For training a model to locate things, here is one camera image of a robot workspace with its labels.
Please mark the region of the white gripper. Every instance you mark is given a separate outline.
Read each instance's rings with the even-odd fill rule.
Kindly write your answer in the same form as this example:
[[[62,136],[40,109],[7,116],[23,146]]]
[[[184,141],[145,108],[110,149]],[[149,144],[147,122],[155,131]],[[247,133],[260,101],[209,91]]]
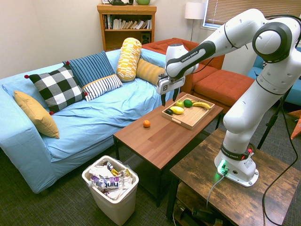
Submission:
[[[166,93],[174,90],[173,101],[176,100],[180,87],[185,83],[185,77],[178,80],[172,81],[171,77],[161,74],[158,76],[157,93],[161,95],[161,103],[163,106],[166,105]]]

